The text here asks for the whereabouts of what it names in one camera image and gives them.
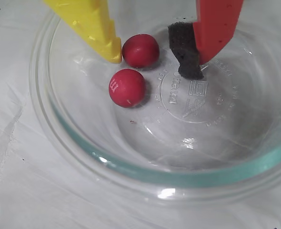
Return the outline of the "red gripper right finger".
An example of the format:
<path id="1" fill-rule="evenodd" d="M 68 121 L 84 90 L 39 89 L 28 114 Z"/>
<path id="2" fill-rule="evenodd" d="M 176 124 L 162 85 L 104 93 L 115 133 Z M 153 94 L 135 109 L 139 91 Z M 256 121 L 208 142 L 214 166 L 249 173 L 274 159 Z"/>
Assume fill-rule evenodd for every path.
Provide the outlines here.
<path id="1" fill-rule="evenodd" d="M 211 61 L 233 38 L 242 5 L 241 0 L 198 0 L 195 22 L 168 26 L 169 47 L 180 64 L 181 77 L 203 78 L 201 66 Z"/>

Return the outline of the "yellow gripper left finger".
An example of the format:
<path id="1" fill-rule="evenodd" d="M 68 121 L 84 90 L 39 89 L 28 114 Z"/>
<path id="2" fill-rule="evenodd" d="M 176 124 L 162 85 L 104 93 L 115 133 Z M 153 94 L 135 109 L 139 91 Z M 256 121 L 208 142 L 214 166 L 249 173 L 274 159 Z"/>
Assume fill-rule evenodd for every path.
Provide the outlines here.
<path id="1" fill-rule="evenodd" d="M 110 63 L 121 63 L 121 39 L 106 0 L 44 1 L 98 55 Z"/>

